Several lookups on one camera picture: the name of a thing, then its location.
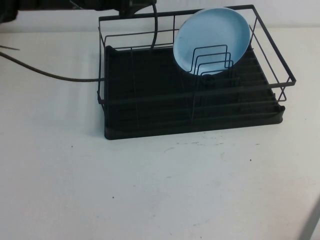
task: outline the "cable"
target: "cable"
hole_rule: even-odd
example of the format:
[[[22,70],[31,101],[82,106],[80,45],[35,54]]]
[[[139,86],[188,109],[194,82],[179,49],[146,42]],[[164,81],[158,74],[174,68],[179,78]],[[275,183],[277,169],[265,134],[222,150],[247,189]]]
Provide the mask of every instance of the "cable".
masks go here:
[[[31,71],[34,71],[38,74],[42,74],[42,75],[45,75],[47,77],[50,77],[50,78],[54,78],[54,79],[59,79],[59,80],[64,80],[64,81],[68,81],[68,82],[77,82],[77,83],[92,83],[92,82],[99,82],[99,81],[103,81],[104,79],[103,78],[93,78],[93,79],[79,79],[79,78],[69,78],[69,77],[64,77],[64,76],[58,76],[58,75],[54,75],[54,74],[51,74],[51,73],[48,73],[48,72],[45,72],[45,71],[41,71],[33,66],[30,66],[22,61],[19,61],[15,58],[13,58],[12,56],[9,56],[3,52],[0,51],[0,57],[3,57],[5,59],[8,59],[26,69],[29,69]]]
[[[151,1],[152,1],[153,13],[154,13],[154,35],[153,35],[152,45],[150,47],[150,50],[152,51],[156,45],[157,36],[158,36],[158,12],[157,12],[155,0],[151,0]]]
[[[152,51],[156,45],[157,36],[158,36],[158,12],[157,12],[155,0],[151,0],[151,1],[152,1],[153,12],[154,12],[154,35],[153,35],[152,45],[150,47],[150,50]],[[0,17],[0,24],[2,21],[3,21],[3,16]],[[33,72],[36,72],[38,74],[45,75],[47,77],[54,78],[54,79],[59,79],[59,80],[68,81],[68,82],[77,82],[77,83],[93,83],[93,82],[104,81],[104,78],[80,79],[80,78],[69,78],[69,77],[54,75],[54,74],[42,71],[40,69],[37,69],[33,66],[30,66],[30,65],[28,65],[22,61],[19,61],[18,59],[15,59],[12,56],[9,56],[1,51],[0,51],[0,57],[8,59],[9,61],[12,61],[12,62],[14,62],[14,63],[26,68],[26,69],[29,69]]]
[[[1,49],[10,49],[10,50],[20,51],[20,49],[18,49],[18,48],[13,48],[13,47],[9,47],[9,46],[2,46],[2,45],[0,45],[0,48],[1,48]]]

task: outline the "white surface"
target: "white surface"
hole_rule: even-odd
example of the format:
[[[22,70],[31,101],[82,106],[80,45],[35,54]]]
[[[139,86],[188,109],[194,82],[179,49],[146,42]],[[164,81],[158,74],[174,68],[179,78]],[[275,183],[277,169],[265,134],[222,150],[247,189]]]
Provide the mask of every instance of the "white surface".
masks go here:
[[[96,83],[0,58],[0,238],[306,239],[320,197],[320,29],[270,32],[298,81],[282,124],[138,139],[104,138]],[[96,78],[97,38],[0,34],[0,45]]]
[[[158,0],[159,12],[253,4],[269,27],[320,26],[319,0]],[[141,13],[152,12],[152,7]],[[24,11],[16,21],[2,24],[0,32],[97,31],[98,17],[116,11]]]

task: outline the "wire dish rack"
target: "wire dish rack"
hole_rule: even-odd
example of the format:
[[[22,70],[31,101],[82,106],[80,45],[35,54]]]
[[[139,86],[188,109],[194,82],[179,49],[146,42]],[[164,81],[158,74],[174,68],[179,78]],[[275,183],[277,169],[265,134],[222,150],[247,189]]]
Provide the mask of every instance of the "wire dish rack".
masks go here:
[[[201,46],[193,51],[192,68],[183,71],[175,62],[176,18],[192,15],[198,10],[158,13],[158,17],[172,17],[173,28],[158,33],[172,32],[169,43],[156,44],[151,52],[150,45],[111,47],[107,38],[152,34],[153,31],[107,35],[103,38],[101,22],[116,21],[119,16],[99,18],[100,65],[104,53],[104,94],[98,83],[98,102],[104,111],[105,137],[109,140],[137,138],[157,135],[212,131],[261,125],[279,124],[283,121],[285,89],[294,86],[296,79],[280,54],[275,42],[253,5],[232,6],[230,9],[251,10],[255,21],[251,29],[250,45],[236,64],[231,61],[227,45]],[[153,13],[136,14],[133,19],[153,18]],[[282,64],[287,77],[279,81],[262,45],[255,34],[259,24],[274,54]],[[195,57],[203,48],[219,48],[219,53]],[[261,52],[275,83],[268,82],[256,51]],[[221,55],[222,61],[206,62],[199,58]],[[222,69],[197,72],[201,65],[219,64]]]

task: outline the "light blue plate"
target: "light blue plate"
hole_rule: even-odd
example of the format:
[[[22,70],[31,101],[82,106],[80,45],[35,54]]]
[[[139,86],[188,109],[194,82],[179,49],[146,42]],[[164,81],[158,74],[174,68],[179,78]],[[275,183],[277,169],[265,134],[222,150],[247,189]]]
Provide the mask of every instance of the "light blue plate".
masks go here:
[[[247,21],[236,11],[204,9],[180,28],[173,45],[174,58],[191,74],[218,74],[241,59],[249,46],[250,36]]]

